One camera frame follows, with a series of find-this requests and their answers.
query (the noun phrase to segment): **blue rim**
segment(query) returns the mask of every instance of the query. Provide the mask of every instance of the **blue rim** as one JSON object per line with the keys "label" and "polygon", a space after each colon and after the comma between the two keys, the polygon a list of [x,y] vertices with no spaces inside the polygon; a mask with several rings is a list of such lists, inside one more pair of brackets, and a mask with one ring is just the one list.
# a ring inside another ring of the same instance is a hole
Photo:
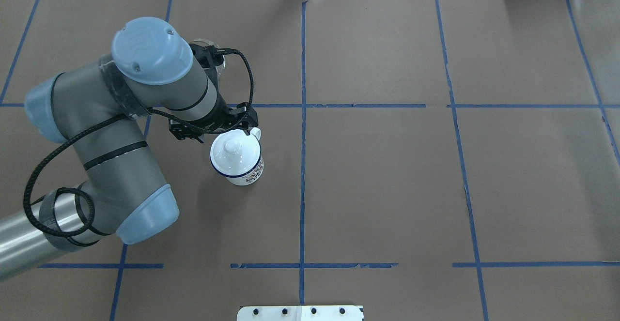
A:
{"label": "blue rim", "polygon": [[225,173],[221,173],[221,172],[219,171],[219,169],[217,169],[217,168],[215,167],[215,165],[213,165],[213,160],[211,160],[211,158],[209,158],[209,159],[210,159],[210,161],[211,161],[211,166],[213,166],[213,169],[215,169],[215,172],[219,173],[220,175],[223,175],[224,177],[227,177],[227,178],[241,178],[241,177],[243,177],[243,176],[249,175],[252,171],[254,171],[254,169],[255,169],[255,168],[259,165],[259,162],[261,162],[261,158],[262,158],[262,157],[263,157],[263,153],[261,152],[261,153],[259,154],[259,160],[257,160],[256,164],[255,164],[254,166],[252,166],[252,168],[250,169],[250,171],[248,171],[248,172],[246,172],[246,173],[244,173],[244,174],[242,174],[242,175],[239,175],[239,176],[229,176],[229,175],[226,175]]}

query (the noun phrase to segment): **mug lid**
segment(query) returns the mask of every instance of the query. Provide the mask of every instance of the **mug lid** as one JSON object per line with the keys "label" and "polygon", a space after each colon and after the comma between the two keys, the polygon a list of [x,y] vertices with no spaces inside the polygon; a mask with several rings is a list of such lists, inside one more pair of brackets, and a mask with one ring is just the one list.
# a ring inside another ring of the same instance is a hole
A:
{"label": "mug lid", "polygon": [[261,143],[253,134],[232,130],[219,135],[211,144],[211,164],[227,177],[250,173],[261,158]]}

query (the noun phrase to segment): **light blue joint cap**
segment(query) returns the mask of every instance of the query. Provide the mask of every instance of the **light blue joint cap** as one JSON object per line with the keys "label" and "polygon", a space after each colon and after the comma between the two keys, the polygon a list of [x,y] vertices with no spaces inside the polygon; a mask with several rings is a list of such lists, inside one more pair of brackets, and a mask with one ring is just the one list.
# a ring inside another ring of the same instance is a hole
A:
{"label": "light blue joint cap", "polygon": [[67,141],[60,133],[60,130],[58,130],[51,111],[51,92],[54,89],[56,79],[61,74],[35,86],[28,91],[24,100],[24,109],[28,119],[37,127],[39,133],[56,143],[65,143]]}
{"label": "light blue joint cap", "polygon": [[133,210],[118,227],[117,235],[127,245],[137,244],[168,228],[177,218],[177,200],[166,184]]}
{"label": "light blue joint cap", "polygon": [[193,65],[189,44],[168,22],[155,17],[126,23],[114,36],[112,58],[122,74],[147,85],[173,83]]}

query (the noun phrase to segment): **white metal bracket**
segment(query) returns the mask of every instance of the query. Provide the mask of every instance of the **white metal bracket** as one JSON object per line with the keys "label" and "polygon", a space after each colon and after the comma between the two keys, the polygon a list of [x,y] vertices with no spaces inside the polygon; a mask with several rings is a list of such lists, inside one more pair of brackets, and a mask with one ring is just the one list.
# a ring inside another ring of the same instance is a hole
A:
{"label": "white metal bracket", "polygon": [[363,321],[361,306],[243,307],[237,321]]}

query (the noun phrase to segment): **black cable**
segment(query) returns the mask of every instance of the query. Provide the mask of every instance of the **black cable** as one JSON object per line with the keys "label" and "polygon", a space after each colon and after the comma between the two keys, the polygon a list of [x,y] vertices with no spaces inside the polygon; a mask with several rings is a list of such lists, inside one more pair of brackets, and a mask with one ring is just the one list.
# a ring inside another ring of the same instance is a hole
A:
{"label": "black cable", "polygon": [[[151,114],[157,114],[157,115],[161,115],[164,116],[168,119],[174,120],[176,122],[179,122],[181,124],[186,125],[187,127],[189,127],[190,129],[193,129],[197,132],[200,133],[204,133],[204,134],[223,134],[226,133],[228,131],[234,130],[235,128],[237,128],[242,122],[243,120],[245,120],[245,118],[248,117],[249,114],[249,110],[252,107],[252,100],[254,100],[254,76],[252,75],[252,69],[250,68],[250,63],[248,63],[248,59],[246,59],[246,57],[244,56],[244,54],[242,54],[241,51],[237,50],[237,49],[228,49],[228,48],[224,48],[224,49],[217,49],[216,50],[216,54],[220,54],[220,55],[226,55],[226,54],[235,54],[238,55],[239,57],[241,57],[241,59],[243,60],[243,63],[246,65],[246,69],[248,70],[248,76],[250,78],[250,95],[249,95],[249,99],[248,99],[248,109],[246,110],[246,112],[243,114],[243,116],[241,116],[241,118],[239,118],[239,120],[233,124],[231,127],[228,127],[226,129],[220,130],[220,131],[210,131],[208,129],[203,129],[202,127],[197,127],[196,125],[193,125],[185,120],[179,119],[176,116],[173,116],[172,114],[168,114],[164,111],[159,111],[157,109],[153,109],[152,107],[148,108],[147,110],[149,111],[149,113]],[[91,198],[90,195],[88,195],[87,193],[85,193],[84,191],[80,190],[80,189],[76,189],[76,188],[59,188],[56,191],[56,197],[58,197],[61,194],[64,193],[71,193],[71,194],[75,194],[78,196],[83,197],[86,200],[86,203],[88,204],[88,209],[89,209],[89,213],[88,213],[88,217],[86,218],[86,222],[84,222],[84,225],[77,229],[77,230],[72,230],[70,232],[65,232],[62,230],[55,230],[52,229],[48,226],[45,226],[45,224],[43,224],[42,222],[40,222],[35,215],[32,213],[32,207],[34,204],[40,202],[41,200],[43,200],[45,198],[45,196],[42,196],[40,198],[38,198],[37,200],[35,200],[34,202],[31,202],[31,196],[32,196],[32,190],[34,189],[35,183],[37,182],[37,178],[38,176],[41,174],[41,172],[43,171],[43,169],[53,160],[53,158],[57,157],[60,153],[62,153],[63,151],[65,151],[68,147],[71,147],[71,145],[73,145],[75,142],[77,142],[78,140],[88,136],[89,134],[98,131],[104,127],[106,127],[107,125],[111,125],[117,121],[121,121],[126,119],[127,117],[124,114],[118,114],[116,116],[113,116],[112,118],[102,121],[99,124],[93,125],[89,128],[87,128],[86,130],[82,131],[79,134],[76,134],[75,136],[73,136],[72,138],[70,138],[70,140],[66,141],[65,143],[63,143],[62,145],[60,145],[58,148],[56,148],[52,153],[49,153],[49,155],[47,155],[38,165],[37,167],[35,167],[34,171],[32,172],[31,176],[28,179],[28,182],[26,183],[26,187],[24,189],[24,213],[26,215],[26,218],[28,219],[28,221],[34,226],[34,228],[37,228],[38,230],[47,233],[49,235],[53,235],[53,236],[57,236],[57,237],[73,237],[76,235],[80,235],[81,233],[86,232],[86,230],[90,229],[92,227],[93,221],[95,220],[95,204],[93,203],[93,198]]]}

